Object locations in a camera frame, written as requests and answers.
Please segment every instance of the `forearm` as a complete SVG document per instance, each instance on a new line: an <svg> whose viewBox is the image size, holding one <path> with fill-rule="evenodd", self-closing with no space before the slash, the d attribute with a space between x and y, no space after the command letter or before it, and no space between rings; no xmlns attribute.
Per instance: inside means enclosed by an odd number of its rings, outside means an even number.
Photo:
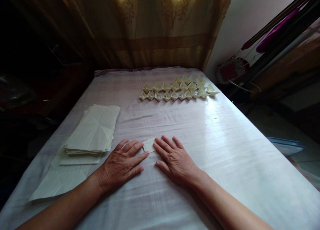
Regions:
<svg viewBox="0 0 320 230"><path fill-rule="evenodd" d="M91 175L18 229L71 229L102 194L95 175Z"/></svg>
<svg viewBox="0 0 320 230"><path fill-rule="evenodd" d="M224 229L272 229L205 172L201 171L198 180L191 185L191 188Z"/></svg>

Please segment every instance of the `wall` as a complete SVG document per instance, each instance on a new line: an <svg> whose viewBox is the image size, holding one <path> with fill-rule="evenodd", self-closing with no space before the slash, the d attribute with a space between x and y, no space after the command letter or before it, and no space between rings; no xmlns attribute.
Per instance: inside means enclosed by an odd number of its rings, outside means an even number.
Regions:
<svg viewBox="0 0 320 230"><path fill-rule="evenodd" d="M247 40L292 1L294 0L232 0L206 66L206 76L216 82L214 71L217 65L236 54ZM250 49L239 56L246 55ZM247 59L250 61L255 54L253 51Z"/></svg>

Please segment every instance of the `finger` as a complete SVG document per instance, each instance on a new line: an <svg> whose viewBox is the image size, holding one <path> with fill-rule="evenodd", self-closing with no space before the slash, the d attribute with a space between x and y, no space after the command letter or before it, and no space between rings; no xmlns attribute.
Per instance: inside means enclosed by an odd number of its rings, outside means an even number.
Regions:
<svg viewBox="0 0 320 230"><path fill-rule="evenodd" d="M184 147L183 147L182 143L179 141L179 139L178 139L178 138L173 137L172 139L174 140L174 142L176 143L176 145L177 145L177 147L178 147L178 148L180 148L180 149L184 149Z"/></svg>
<svg viewBox="0 0 320 230"><path fill-rule="evenodd" d="M119 151L121 148L129 141L129 139L123 139L114 149L114 151Z"/></svg>
<svg viewBox="0 0 320 230"><path fill-rule="evenodd" d="M164 161L156 161L156 166L159 167L166 175L171 175L170 168Z"/></svg>
<svg viewBox="0 0 320 230"><path fill-rule="evenodd" d="M161 146L156 143L154 143L153 146L156 149L157 153L159 153L159 155L162 156L164 160L168 161L169 153L167 153Z"/></svg>
<svg viewBox="0 0 320 230"><path fill-rule="evenodd" d="M133 158L130 159L130 161L132 162L132 164L134 166L138 165L140 162L142 162L144 159L147 158L147 156L149 155L149 152L144 152L138 156L135 156Z"/></svg>
<svg viewBox="0 0 320 230"><path fill-rule="evenodd" d="M176 149L177 146L165 135L162 136L162 139L172 148Z"/></svg>
<svg viewBox="0 0 320 230"><path fill-rule="evenodd" d="M138 142L137 140L133 140L133 141L129 142L127 145L125 145L125 146L121 149L121 151L122 151L122 152L127 152L127 151L129 151L130 148L132 148L133 145L135 145L137 142Z"/></svg>
<svg viewBox="0 0 320 230"><path fill-rule="evenodd" d="M166 152L171 153L173 152L173 149L162 139L156 138L156 143L161 146Z"/></svg>
<svg viewBox="0 0 320 230"><path fill-rule="evenodd" d="M143 143L137 142L135 145L133 145L130 150L127 152L129 157L133 157L142 147Z"/></svg>
<svg viewBox="0 0 320 230"><path fill-rule="evenodd" d="M129 177L128 180L130 180L131 178L135 177L136 175L138 175L140 172L142 172L144 170L143 166L135 166L134 168L131 169L131 171L129 172Z"/></svg>

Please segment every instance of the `white bed sheet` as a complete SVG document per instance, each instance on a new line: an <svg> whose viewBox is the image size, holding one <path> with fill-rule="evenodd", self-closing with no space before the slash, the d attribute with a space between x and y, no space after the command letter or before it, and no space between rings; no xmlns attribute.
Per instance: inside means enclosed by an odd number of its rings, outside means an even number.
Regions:
<svg viewBox="0 0 320 230"><path fill-rule="evenodd" d="M201 169L273 228L320 229L320 193L222 93L190 101L139 99L146 81L153 87L184 74L210 83L201 71L185 68L109 71L95 77L23 174L0 213L1 229L18 227L57 199L28 203L59 146L93 104L121 107L112 149L124 138L143 142L163 134L177 136ZM156 152L150 153L142 162L144 172L101 200L76 228L220 229L192 192L154 166L158 159Z"/></svg>

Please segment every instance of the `yellow curtain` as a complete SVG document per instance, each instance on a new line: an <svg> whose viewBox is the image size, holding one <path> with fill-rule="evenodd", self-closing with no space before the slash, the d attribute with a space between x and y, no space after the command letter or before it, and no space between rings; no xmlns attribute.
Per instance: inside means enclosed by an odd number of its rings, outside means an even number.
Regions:
<svg viewBox="0 0 320 230"><path fill-rule="evenodd" d="M37 32L101 68L204 70L231 0L11 0Z"/></svg>

